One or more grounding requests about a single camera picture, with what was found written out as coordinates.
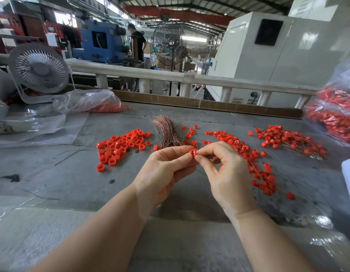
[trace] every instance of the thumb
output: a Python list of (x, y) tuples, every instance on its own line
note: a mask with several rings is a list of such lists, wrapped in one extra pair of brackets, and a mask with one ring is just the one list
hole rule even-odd
[(218, 170), (215, 167), (215, 165), (205, 156), (196, 155), (195, 160), (199, 162), (201, 167), (204, 168), (204, 171), (207, 174), (208, 178), (213, 178), (215, 174), (218, 173)]
[(184, 169), (192, 159), (193, 159), (192, 155), (190, 153), (186, 153), (185, 155), (182, 155), (177, 159), (169, 161), (169, 165), (170, 165), (169, 169), (173, 172)]

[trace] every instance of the blue machine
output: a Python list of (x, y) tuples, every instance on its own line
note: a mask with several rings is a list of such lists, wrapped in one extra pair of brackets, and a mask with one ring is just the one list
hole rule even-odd
[(85, 20), (82, 25), (82, 49), (72, 49), (73, 56), (101, 63), (120, 63), (123, 61), (127, 47), (121, 36), (126, 30), (117, 24)]

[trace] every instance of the forearm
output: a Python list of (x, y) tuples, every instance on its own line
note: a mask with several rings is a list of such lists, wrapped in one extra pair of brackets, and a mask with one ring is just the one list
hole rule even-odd
[(231, 219), (254, 272), (314, 272), (306, 256), (262, 210)]
[(144, 224), (130, 185), (29, 272), (126, 271)]

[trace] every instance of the standing fan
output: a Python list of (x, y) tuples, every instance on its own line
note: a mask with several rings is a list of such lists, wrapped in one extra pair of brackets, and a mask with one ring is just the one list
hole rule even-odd
[(26, 94), (22, 85), (42, 94), (54, 94), (68, 84), (69, 68), (64, 59), (41, 44), (18, 45), (11, 51), (8, 65), (19, 95), (27, 104), (52, 102), (56, 96), (30, 96)]
[(186, 45), (182, 42), (182, 35), (184, 35), (182, 25), (159, 23), (152, 37), (152, 64), (162, 70), (181, 71), (180, 64), (186, 49)]

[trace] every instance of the black t-shirt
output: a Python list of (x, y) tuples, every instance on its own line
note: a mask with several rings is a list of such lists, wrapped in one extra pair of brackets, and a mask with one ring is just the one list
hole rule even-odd
[(145, 37), (143, 37), (143, 35), (141, 34), (141, 32), (139, 31), (135, 31), (134, 34), (132, 34), (132, 38), (137, 38), (137, 48), (138, 48), (138, 60), (143, 62), (143, 51), (142, 51), (142, 47), (143, 47), (143, 43), (146, 42)]

